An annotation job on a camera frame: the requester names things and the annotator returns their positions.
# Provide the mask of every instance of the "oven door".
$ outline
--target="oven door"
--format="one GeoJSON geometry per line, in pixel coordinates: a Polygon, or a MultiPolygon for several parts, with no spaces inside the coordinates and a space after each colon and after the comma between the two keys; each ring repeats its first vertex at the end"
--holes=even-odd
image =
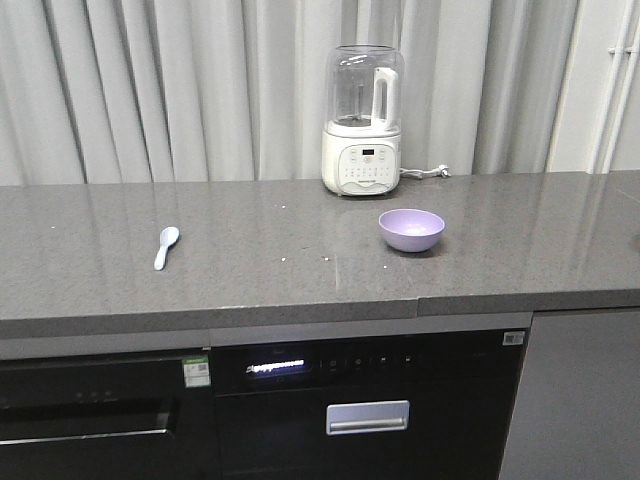
{"type": "Polygon", "coordinates": [[[202,352],[0,364],[3,480],[218,478],[202,352]]]}
{"type": "Polygon", "coordinates": [[[462,335],[214,351],[223,477],[496,479],[521,347],[462,335]]]}

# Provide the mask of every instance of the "purple bowl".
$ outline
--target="purple bowl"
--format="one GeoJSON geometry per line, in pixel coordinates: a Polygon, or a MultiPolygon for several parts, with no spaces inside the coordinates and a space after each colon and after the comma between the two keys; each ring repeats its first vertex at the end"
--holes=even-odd
{"type": "Polygon", "coordinates": [[[378,223],[386,242],[403,252],[430,249],[438,243],[444,231],[444,220],[438,215],[413,208],[384,212],[378,223]]]}

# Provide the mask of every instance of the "plastic spoon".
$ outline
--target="plastic spoon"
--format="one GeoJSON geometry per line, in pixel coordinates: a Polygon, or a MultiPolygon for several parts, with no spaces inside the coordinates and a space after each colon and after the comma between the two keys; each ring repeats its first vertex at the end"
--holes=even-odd
{"type": "Polygon", "coordinates": [[[180,230],[176,227],[167,227],[160,233],[160,249],[156,255],[156,260],[153,262],[153,268],[156,270],[162,270],[164,268],[164,261],[167,258],[167,251],[169,247],[178,241],[180,236],[180,230]]]}

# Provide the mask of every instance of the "barcode label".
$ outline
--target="barcode label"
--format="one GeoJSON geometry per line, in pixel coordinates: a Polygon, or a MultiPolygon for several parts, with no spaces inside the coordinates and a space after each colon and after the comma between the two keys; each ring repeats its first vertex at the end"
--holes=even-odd
{"type": "Polygon", "coordinates": [[[207,357],[185,358],[182,360],[182,370],[184,372],[185,387],[208,387],[211,385],[209,359],[207,357]]]}
{"type": "Polygon", "coordinates": [[[525,332],[505,332],[502,338],[502,345],[522,345],[524,343],[525,332]]]}

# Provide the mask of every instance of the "power cord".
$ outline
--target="power cord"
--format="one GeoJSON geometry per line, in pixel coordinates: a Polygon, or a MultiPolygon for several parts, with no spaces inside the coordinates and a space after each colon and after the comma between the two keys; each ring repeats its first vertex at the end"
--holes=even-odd
{"type": "Polygon", "coordinates": [[[451,173],[449,173],[449,167],[447,165],[439,165],[438,168],[434,168],[433,170],[407,170],[406,168],[401,168],[400,176],[422,180],[427,177],[448,178],[451,176],[451,173]]]}

